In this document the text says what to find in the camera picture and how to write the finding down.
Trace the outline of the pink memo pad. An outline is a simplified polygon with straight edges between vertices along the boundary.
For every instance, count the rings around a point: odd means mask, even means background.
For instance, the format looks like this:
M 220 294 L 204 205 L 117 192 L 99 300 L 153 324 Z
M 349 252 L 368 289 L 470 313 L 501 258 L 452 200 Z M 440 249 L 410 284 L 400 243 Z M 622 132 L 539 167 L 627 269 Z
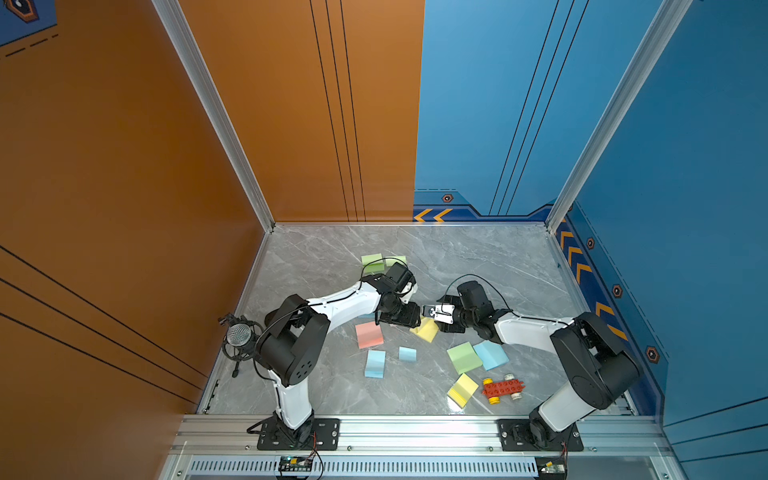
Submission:
M 381 327 L 375 322 L 367 322 L 355 326 L 357 343 L 360 349 L 371 348 L 384 343 Z

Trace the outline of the blue memo pad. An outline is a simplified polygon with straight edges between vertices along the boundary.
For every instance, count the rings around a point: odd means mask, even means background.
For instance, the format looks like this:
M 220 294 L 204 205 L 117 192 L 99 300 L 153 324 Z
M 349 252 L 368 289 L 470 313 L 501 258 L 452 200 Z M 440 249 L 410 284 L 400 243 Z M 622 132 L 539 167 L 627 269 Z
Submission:
M 509 362 L 509 357 L 503 347 L 491 341 L 480 342 L 474 345 L 473 349 L 486 371 L 506 365 Z
M 366 378 L 383 379 L 386 366 L 386 352 L 369 350 L 367 352 L 364 376 Z

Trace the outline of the torn green memo page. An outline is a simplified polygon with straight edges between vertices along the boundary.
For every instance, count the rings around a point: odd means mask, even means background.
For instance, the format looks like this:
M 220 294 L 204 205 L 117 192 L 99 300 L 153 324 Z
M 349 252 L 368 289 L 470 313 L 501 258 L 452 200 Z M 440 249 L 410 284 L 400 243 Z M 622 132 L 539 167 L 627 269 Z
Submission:
M 385 264 L 387 267 L 391 267 L 392 265 L 400 264 L 400 263 L 402 264 L 407 263 L 407 259 L 405 256 L 391 256 L 385 259 Z

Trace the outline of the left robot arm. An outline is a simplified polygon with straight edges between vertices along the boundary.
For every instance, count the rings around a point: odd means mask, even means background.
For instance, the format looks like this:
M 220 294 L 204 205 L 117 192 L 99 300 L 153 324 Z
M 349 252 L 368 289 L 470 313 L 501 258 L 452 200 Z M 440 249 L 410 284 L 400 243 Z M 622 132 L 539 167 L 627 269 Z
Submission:
M 255 360 L 267 370 L 277 400 L 276 423 L 299 435 L 314 419 L 309 376 L 318 363 L 328 333 L 358 317 L 372 314 L 377 322 L 414 328 L 419 306 L 414 274 L 397 261 L 384 273 L 363 275 L 352 286 L 324 297 L 287 297 L 266 318 L 255 343 Z

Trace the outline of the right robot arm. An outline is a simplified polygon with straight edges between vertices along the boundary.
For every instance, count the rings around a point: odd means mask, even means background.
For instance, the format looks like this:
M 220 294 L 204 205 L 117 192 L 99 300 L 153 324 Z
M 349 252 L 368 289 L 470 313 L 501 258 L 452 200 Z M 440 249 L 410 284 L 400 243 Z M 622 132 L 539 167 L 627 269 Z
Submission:
M 470 328 L 484 340 L 499 345 L 522 345 L 557 356 L 566 382 L 539 404 L 526 421 L 502 428 L 502 445 L 529 445 L 556 451 L 576 440 L 576 423 L 605 410 L 643 376 L 643 369 L 609 325 L 589 311 L 573 318 L 545 318 L 496 308 L 484 287 L 468 281 L 455 295 L 437 300 L 436 311 L 450 315 L 448 330 Z

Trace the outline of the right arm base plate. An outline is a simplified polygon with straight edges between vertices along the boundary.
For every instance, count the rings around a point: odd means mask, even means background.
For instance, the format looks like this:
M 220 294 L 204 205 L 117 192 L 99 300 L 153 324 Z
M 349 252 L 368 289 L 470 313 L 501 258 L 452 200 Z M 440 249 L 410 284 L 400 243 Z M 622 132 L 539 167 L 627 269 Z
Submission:
M 582 452 L 584 444 L 577 424 L 556 432 L 542 420 L 499 419 L 496 421 L 503 451 Z

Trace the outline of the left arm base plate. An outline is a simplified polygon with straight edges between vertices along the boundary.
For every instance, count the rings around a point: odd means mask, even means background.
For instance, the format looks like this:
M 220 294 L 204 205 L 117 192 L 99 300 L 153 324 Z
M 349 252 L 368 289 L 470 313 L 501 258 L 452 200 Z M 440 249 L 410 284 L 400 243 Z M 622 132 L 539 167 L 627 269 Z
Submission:
M 341 420 L 310 417 L 297 429 L 290 429 L 276 416 L 257 427 L 257 449 L 335 451 L 338 448 Z

